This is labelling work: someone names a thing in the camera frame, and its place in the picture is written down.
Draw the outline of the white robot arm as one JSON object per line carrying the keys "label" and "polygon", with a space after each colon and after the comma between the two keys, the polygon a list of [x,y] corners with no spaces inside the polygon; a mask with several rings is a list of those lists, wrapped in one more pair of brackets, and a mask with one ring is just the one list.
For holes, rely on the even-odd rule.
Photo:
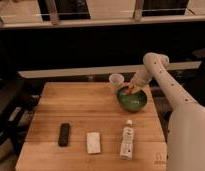
{"label": "white robot arm", "polygon": [[143,64],[130,80],[132,90],[143,88],[154,78],[172,108],[166,171],[205,171],[205,107],[168,73],[166,55],[148,52]]}

